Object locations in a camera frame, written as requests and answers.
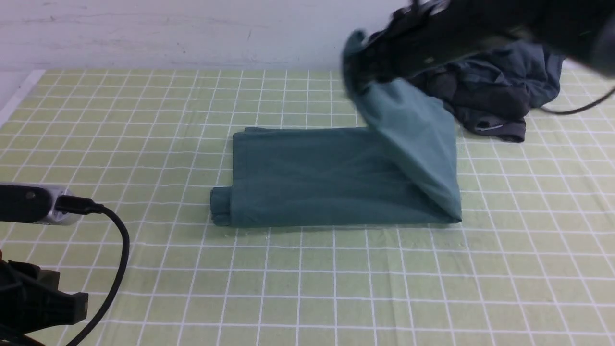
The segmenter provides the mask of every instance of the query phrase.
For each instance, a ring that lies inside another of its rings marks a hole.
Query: green grid mat
[[[553,108],[609,88],[561,80]],[[615,345],[615,101],[527,120],[523,144],[459,131],[460,225],[236,231],[208,216],[230,136],[361,126],[337,74],[48,71],[0,129],[0,181],[69,186],[125,220],[130,267],[84,345]],[[120,254],[102,216],[2,223],[0,240],[88,292],[90,318]]]

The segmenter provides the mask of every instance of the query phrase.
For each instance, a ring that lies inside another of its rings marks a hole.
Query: fabric fold
[[[360,48],[357,33],[344,54]],[[233,135],[233,183],[211,192],[213,223],[237,228],[457,223],[456,127],[402,79],[348,96],[367,127]]]

